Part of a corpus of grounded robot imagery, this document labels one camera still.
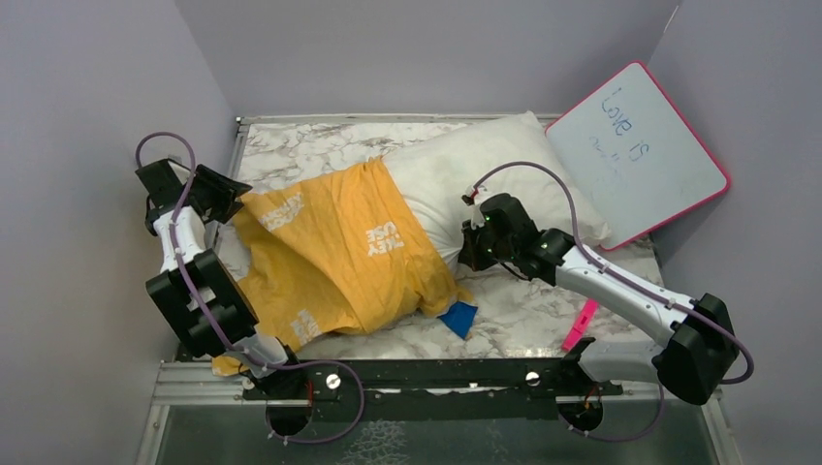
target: metal frame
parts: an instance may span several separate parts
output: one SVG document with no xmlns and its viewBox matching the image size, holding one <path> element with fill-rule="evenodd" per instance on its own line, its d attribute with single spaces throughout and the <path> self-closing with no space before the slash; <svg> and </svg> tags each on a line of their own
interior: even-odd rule
<svg viewBox="0 0 822 465">
<path fill-rule="evenodd" d="M 307 407 L 303 400 L 245 400 L 241 376 L 217 377 L 211 373 L 211 364 L 202 361 L 163 362 L 159 367 L 157 383 L 151 399 L 151 409 L 142 437 L 136 463 L 154 464 L 159 457 L 168 415 L 172 406 L 279 406 Z M 624 394 L 609 396 L 607 402 L 637 402 L 658 398 L 656 386 L 642 383 L 622 384 Z M 709 402 L 702 407 L 706 427 L 711 437 L 713 450 L 722 465 L 742 465 L 731 429 L 722 411 L 721 390 L 717 390 Z M 561 396 L 557 402 L 580 400 L 580 397 Z"/>
<path fill-rule="evenodd" d="M 479 122 L 511 113 L 486 114 L 406 114 L 406 113 L 350 113 L 350 114 L 306 114 L 283 116 L 254 116 L 237 118 L 237 138 L 232 151 L 226 175 L 236 177 L 242 162 L 242 154 L 252 124 L 296 124 L 296 123 L 365 123 L 365 122 Z M 559 113 L 537 114 L 537 118 L 548 124 L 556 120 Z M 219 231 L 214 227 L 206 231 L 206 243 L 219 251 Z M 169 411 L 175 405 L 272 405 L 307 406 L 306 401 L 263 401 L 244 400 L 242 377 L 215 377 L 209 362 L 161 362 L 157 382 L 151 399 L 151 407 L 143 431 L 142 442 L 135 463 L 154 464 L 159 457 Z M 609 397 L 609 402 L 638 401 L 655 399 L 658 390 L 654 386 L 625 383 L 622 396 Z M 742 465 L 742 459 L 734 441 L 733 432 L 722 410 L 721 390 L 702 407 L 706 427 L 716 453 L 723 465 Z M 575 397 L 557 397 L 557 401 L 576 400 Z"/>
</svg>

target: yellow fabric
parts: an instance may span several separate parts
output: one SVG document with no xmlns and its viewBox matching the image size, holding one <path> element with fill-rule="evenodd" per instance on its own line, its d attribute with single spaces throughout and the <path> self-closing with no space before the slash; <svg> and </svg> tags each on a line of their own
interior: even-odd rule
<svg viewBox="0 0 822 465">
<path fill-rule="evenodd" d="M 323 333 L 370 333 L 470 299 L 380 159 L 242 202 L 234 224 L 251 266 L 239 286 L 260 331 L 295 351 Z M 218 357 L 213 369 L 236 374 L 238 362 Z"/>
</svg>

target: pillow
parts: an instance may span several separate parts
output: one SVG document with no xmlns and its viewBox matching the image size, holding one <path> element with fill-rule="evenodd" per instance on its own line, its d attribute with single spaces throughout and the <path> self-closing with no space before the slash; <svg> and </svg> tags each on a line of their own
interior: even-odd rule
<svg viewBox="0 0 822 465">
<path fill-rule="evenodd" d="M 586 244 L 599 245 L 608 237 L 608 224 L 575 187 L 553 154 L 545 129 L 530 111 L 460 128 L 383 158 L 402 197 L 455 274 L 462 248 L 462 222 L 471 214 L 461 196 L 483 174 L 515 161 L 539 163 L 565 181 L 574 197 L 580 236 Z M 537 228 L 571 232 L 568 200 L 547 174 L 514 167 L 498 172 L 484 185 L 491 194 L 509 193 L 518 198 Z"/>
</svg>

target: marble surface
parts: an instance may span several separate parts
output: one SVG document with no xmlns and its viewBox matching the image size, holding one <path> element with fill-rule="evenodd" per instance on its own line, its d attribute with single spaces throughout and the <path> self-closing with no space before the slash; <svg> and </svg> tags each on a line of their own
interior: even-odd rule
<svg viewBox="0 0 822 465">
<path fill-rule="evenodd" d="M 467 122 L 352 122 L 345 124 L 253 124 L 237 179 L 257 192 L 281 189 L 303 179 L 342 170 L 396 148 L 427 140 Z M 250 256 L 232 225 L 220 229 L 220 259 L 235 279 L 248 272 Z M 652 244 L 643 239 L 605 257 L 661 284 Z M 416 314 L 369 335 L 327 334 L 300 351 L 303 358 L 457 358 L 557 357 L 560 345 L 585 303 L 579 294 L 542 282 L 518 281 L 504 271 L 465 278 L 479 311 L 467 340 L 438 319 Z M 609 340 L 647 337 L 607 309 L 600 308 L 588 334 Z"/>
</svg>

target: screw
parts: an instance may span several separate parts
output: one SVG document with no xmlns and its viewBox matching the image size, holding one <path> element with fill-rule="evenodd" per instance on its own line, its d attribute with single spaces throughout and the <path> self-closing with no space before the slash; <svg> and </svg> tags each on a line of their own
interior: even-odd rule
<svg viewBox="0 0 822 465">
<path fill-rule="evenodd" d="M 540 382 L 539 373 L 536 371 L 529 371 L 528 374 L 525 375 L 525 382 L 532 387 L 538 386 Z"/>
<path fill-rule="evenodd" d="M 329 389 L 336 389 L 339 388 L 339 376 L 331 374 L 328 378 L 326 378 L 326 386 Z"/>
</svg>

